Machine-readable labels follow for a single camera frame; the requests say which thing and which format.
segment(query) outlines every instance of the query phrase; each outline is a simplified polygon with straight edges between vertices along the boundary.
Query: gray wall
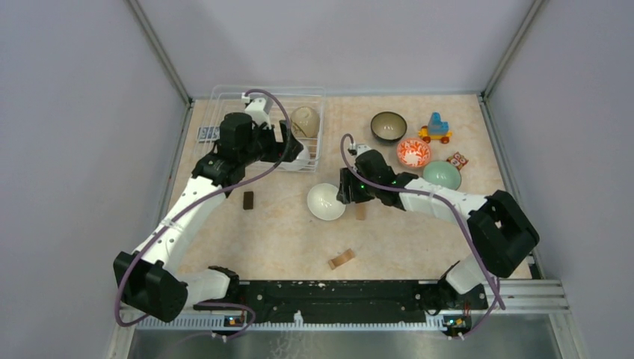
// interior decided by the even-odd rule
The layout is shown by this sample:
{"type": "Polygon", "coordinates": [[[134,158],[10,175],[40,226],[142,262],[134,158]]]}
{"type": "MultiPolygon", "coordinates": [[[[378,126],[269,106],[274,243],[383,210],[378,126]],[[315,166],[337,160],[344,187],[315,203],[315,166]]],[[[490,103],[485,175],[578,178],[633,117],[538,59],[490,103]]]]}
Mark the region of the gray wall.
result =
{"type": "Polygon", "coordinates": [[[531,0],[141,0],[185,86],[482,90],[531,0]]]}
{"type": "Polygon", "coordinates": [[[545,272],[592,358],[631,358],[634,2],[551,1],[493,96],[545,272]]]}
{"type": "Polygon", "coordinates": [[[0,348],[101,358],[183,104],[121,0],[0,2],[0,348]]]}

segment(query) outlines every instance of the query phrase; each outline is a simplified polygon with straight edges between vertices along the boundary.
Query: yellow toy vehicle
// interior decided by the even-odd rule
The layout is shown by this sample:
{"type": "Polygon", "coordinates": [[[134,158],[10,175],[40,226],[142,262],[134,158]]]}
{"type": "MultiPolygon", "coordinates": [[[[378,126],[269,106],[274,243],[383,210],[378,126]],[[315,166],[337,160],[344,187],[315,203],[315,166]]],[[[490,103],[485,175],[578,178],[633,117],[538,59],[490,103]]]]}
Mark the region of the yellow toy vehicle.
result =
{"type": "Polygon", "coordinates": [[[418,132],[418,137],[427,143],[431,142],[431,140],[440,140],[441,144],[448,144],[451,136],[452,132],[449,131],[449,124],[440,119],[438,112],[432,113],[427,126],[421,127],[418,132]]]}
{"type": "Polygon", "coordinates": [[[418,131],[418,137],[420,137],[421,140],[429,143],[431,142],[431,140],[440,140],[441,144],[448,144],[449,143],[449,138],[452,136],[452,132],[448,131],[445,135],[429,135],[427,133],[427,126],[423,126],[421,127],[420,131],[418,131]]]}

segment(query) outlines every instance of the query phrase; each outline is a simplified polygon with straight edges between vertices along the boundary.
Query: white plastic basket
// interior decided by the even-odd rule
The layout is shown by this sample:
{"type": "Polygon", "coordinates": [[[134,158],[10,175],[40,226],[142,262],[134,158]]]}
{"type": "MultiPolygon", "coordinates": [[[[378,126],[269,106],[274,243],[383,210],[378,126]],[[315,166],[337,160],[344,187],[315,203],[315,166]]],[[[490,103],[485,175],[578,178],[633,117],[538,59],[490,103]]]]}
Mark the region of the white plastic basket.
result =
{"type": "MultiPolygon", "coordinates": [[[[197,143],[194,145],[193,156],[200,158],[213,148],[213,143],[218,139],[219,126],[226,114],[231,112],[244,112],[244,104],[241,102],[242,93],[252,88],[261,88],[275,95],[286,109],[291,113],[298,107],[309,106],[319,113],[319,131],[317,138],[297,138],[304,146],[308,147],[310,160],[299,170],[288,170],[279,166],[280,171],[315,172],[321,156],[321,139],[324,131],[324,112],[326,105],[326,90],[324,88],[283,88],[283,87],[263,87],[263,86],[235,86],[218,85],[209,97],[205,117],[198,129],[197,143]]],[[[273,105],[270,112],[271,123],[275,125],[276,136],[281,141],[279,133],[279,122],[284,119],[282,111],[273,105]]],[[[249,168],[263,169],[271,167],[271,163],[256,162],[249,168]]]]}

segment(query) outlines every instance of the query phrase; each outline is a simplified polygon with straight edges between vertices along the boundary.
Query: metal frame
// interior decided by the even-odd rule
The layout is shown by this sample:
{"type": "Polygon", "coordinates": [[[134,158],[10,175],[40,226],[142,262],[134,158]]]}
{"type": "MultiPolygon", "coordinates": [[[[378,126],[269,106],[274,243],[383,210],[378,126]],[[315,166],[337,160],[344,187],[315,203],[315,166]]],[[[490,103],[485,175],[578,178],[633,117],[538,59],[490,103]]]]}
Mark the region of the metal frame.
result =
{"type": "MultiPolygon", "coordinates": [[[[420,283],[435,283],[434,280],[421,280],[420,283]]],[[[570,316],[570,307],[559,280],[502,280],[502,297],[507,310],[495,309],[491,315],[522,316],[532,314],[549,315],[553,332],[557,339],[563,359],[585,359],[579,351],[579,336],[571,330],[574,328],[570,316]]],[[[486,289],[488,301],[493,300],[493,292],[486,289]]],[[[484,310],[474,310],[472,314],[483,314],[484,310]]],[[[443,310],[438,316],[427,318],[424,323],[393,323],[387,325],[319,325],[304,323],[296,318],[290,323],[261,323],[253,325],[249,331],[436,331],[443,328],[443,316],[460,315],[461,311],[443,310]]],[[[122,318],[130,321],[138,318],[140,312],[125,307],[121,310],[122,318]]],[[[213,313],[183,310],[173,322],[163,323],[148,318],[132,328],[116,327],[108,351],[108,359],[125,359],[128,356],[132,338],[136,330],[171,330],[171,331],[218,331],[222,330],[222,316],[216,318],[213,313]]]]}
{"type": "Polygon", "coordinates": [[[513,57],[517,53],[517,50],[520,48],[524,39],[526,38],[526,35],[528,34],[529,29],[531,28],[531,25],[533,24],[534,20],[537,18],[538,14],[544,8],[544,5],[547,2],[548,2],[547,0],[533,0],[533,3],[531,4],[531,7],[529,8],[529,12],[524,17],[524,20],[522,20],[522,24],[520,25],[520,28],[517,29],[517,33],[515,33],[515,36],[513,36],[513,40],[508,45],[508,48],[506,49],[506,51],[504,51],[504,55],[502,56],[502,59],[500,59],[499,63],[497,64],[495,71],[493,71],[493,75],[489,79],[489,82],[487,83],[487,87],[485,87],[484,90],[482,91],[482,97],[485,100],[489,99],[491,95],[493,94],[493,92],[495,91],[497,84],[499,83],[499,80],[502,78],[502,75],[506,71],[506,68],[511,63],[511,60],[513,59],[513,57]]]}
{"type": "MultiPolygon", "coordinates": [[[[185,110],[183,118],[183,128],[179,137],[179,143],[176,149],[176,153],[174,154],[172,160],[170,176],[167,179],[163,202],[161,203],[159,216],[160,219],[166,213],[167,207],[169,206],[174,178],[176,176],[183,147],[185,146],[187,129],[193,111],[193,99],[191,98],[191,96],[189,96],[189,93],[182,83],[182,80],[179,77],[176,69],[174,68],[174,65],[167,56],[166,51],[164,50],[155,31],[153,30],[150,21],[148,20],[142,7],[139,5],[138,0],[125,0],[125,2],[129,6],[130,11],[138,22],[142,32],[144,33],[148,41],[148,44],[150,44],[150,46],[152,47],[152,51],[155,53],[159,63],[162,65],[166,76],[176,89],[183,102],[187,104],[187,108],[185,110]]],[[[513,175],[511,166],[509,165],[510,161],[506,155],[502,137],[496,125],[496,121],[490,111],[489,99],[493,92],[496,90],[499,81],[501,80],[504,72],[508,68],[508,65],[511,63],[515,54],[517,53],[517,50],[521,47],[537,15],[543,10],[546,3],[547,0],[533,1],[529,12],[526,14],[526,17],[518,28],[513,40],[509,44],[509,47],[506,49],[504,55],[502,56],[502,59],[498,63],[498,66],[496,67],[491,79],[487,83],[486,88],[478,97],[482,110],[482,115],[484,117],[484,122],[487,126],[487,130],[491,139],[491,144],[493,146],[493,151],[495,152],[495,156],[499,164],[499,169],[502,174],[502,180],[504,181],[504,184],[508,191],[515,196],[518,203],[520,204],[522,203],[522,195],[517,185],[517,181],[513,175]]],[[[535,257],[536,263],[539,264],[540,260],[537,251],[535,252],[535,257]]],[[[487,289],[486,293],[488,301],[492,302],[493,293],[490,291],[490,289],[487,289]]],[[[585,347],[582,343],[581,336],[577,331],[575,323],[573,322],[572,316],[570,314],[570,308],[568,306],[567,299],[565,298],[563,287],[561,286],[561,282],[559,280],[503,280],[502,295],[505,298],[507,310],[494,310],[492,312],[492,315],[548,314],[550,316],[553,332],[555,334],[555,338],[557,340],[559,350],[563,359],[587,358],[587,355],[585,354],[585,347]]],[[[483,311],[473,311],[474,314],[482,312],[483,311]]],[[[442,314],[452,315],[459,313],[453,313],[452,311],[443,311],[442,314]]],[[[193,310],[184,310],[182,315],[191,318],[205,318],[211,316],[212,314],[205,312],[195,312],[193,310]]],[[[124,308],[121,310],[121,316],[124,321],[129,322],[133,319],[138,318],[140,316],[140,312],[130,307],[124,306],[124,308]]],[[[169,328],[171,330],[198,328],[195,325],[189,327],[183,326],[183,323],[187,324],[195,322],[174,322],[174,325],[171,325],[171,323],[169,323],[161,326],[163,328],[169,328]]],[[[400,328],[398,325],[378,325],[376,327],[368,328],[373,328],[374,330],[385,330],[386,328],[389,328],[391,330],[421,330],[424,329],[423,327],[430,329],[433,327],[433,324],[434,320],[431,319],[431,324],[420,323],[420,326],[416,328],[406,328],[406,325],[402,328],[400,328]]],[[[259,329],[300,331],[316,329],[315,325],[307,325],[303,322],[298,321],[295,321],[294,323],[289,323],[289,325],[282,325],[279,327],[276,325],[260,325],[260,327],[261,328],[254,327],[254,330],[259,329]]],[[[358,325],[350,325],[350,328],[347,328],[346,325],[337,325],[336,329],[359,330],[359,328],[360,327],[358,325]]],[[[132,344],[132,338],[136,330],[144,330],[144,325],[130,328],[122,328],[117,326],[114,329],[114,333],[111,338],[111,345],[108,350],[107,358],[127,358],[132,344]]]]}
{"type": "Polygon", "coordinates": [[[191,121],[191,115],[194,113],[194,102],[191,102],[185,108],[183,114],[182,127],[180,130],[180,136],[178,144],[176,145],[176,152],[172,158],[172,165],[170,167],[170,174],[167,176],[167,182],[165,183],[165,192],[163,192],[163,198],[159,205],[158,217],[156,223],[158,224],[167,214],[170,206],[170,199],[172,197],[172,191],[174,189],[174,183],[176,182],[176,174],[178,173],[178,167],[180,165],[180,159],[182,158],[182,151],[185,149],[185,139],[187,138],[187,131],[189,129],[189,123],[191,121]]]}
{"type": "Polygon", "coordinates": [[[174,86],[174,89],[176,89],[176,92],[178,92],[182,101],[185,104],[190,105],[191,97],[189,96],[189,92],[187,92],[187,89],[185,89],[185,85],[182,83],[182,80],[180,79],[180,76],[178,72],[176,71],[176,68],[172,64],[170,57],[167,56],[167,52],[163,48],[163,45],[161,45],[161,41],[159,40],[159,37],[156,36],[156,32],[154,31],[152,24],[148,20],[147,15],[145,14],[145,11],[143,11],[143,8],[138,3],[138,0],[124,0],[124,1],[128,5],[128,8],[130,9],[130,12],[132,13],[132,15],[135,17],[135,20],[137,21],[137,24],[139,25],[141,32],[143,32],[143,34],[145,35],[145,38],[148,44],[150,45],[150,47],[152,48],[154,55],[156,55],[156,59],[163,67],[163,70],[165,71],[165,75],[167,76],[167,79],[170,80],[170,82],[174,86]]]}

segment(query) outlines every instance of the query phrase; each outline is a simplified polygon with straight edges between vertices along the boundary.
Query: white zip tie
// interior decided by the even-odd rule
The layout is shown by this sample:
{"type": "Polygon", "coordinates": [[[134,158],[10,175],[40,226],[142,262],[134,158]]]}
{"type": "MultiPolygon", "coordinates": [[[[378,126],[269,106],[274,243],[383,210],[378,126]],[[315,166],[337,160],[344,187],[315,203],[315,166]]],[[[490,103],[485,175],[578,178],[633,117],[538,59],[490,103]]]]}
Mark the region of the white zip tie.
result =
{"type": "Polygon", "coordinates": [[[431,189],[429,190],[429,206],[431,206],[431,213],[436,218],[439,218],[439,217],[438,217],[438,214],[436,213],[436,206],[434,206],[434,197],[436,196],[436,193],[441,189],[443,189],[441,185],[431,185],[431,189]]]}
{"type": "Polygon", "coordinates": [[[181,226],[180,224],[176,223],[175,221],[172,221],[172,218],[163,219],[161,221],[161,225],[166,226],[167,228],[171,228],[173,230],[177,230],[180,233],[185,232],[185,228],[181,226]]]}

